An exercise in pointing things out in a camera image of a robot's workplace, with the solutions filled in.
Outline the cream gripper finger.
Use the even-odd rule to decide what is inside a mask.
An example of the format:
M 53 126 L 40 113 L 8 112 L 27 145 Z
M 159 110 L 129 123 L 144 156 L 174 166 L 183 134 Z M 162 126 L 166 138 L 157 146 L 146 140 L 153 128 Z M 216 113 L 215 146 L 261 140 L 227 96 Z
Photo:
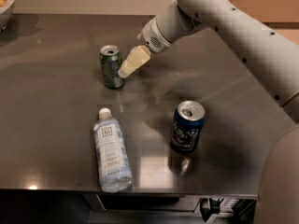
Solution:
M 146 46 L 133 47 L 121 64 L 118 74 L 122 78 L 129 77 L 135 70 L 150 59 L 151 52 Z

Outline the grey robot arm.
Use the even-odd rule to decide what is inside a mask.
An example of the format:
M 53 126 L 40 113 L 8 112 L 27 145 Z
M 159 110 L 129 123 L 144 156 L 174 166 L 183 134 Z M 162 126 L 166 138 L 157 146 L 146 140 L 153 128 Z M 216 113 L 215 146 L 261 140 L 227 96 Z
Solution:
M 229 0 L 177 0 L 149 21 L 121 65 L 129 77 L 185 35 L 213 29 L 293 121 L 299 120 L 299 46 Z M 259 185 L 254 224 L 299 224 L 299 126 L 270 151 Z

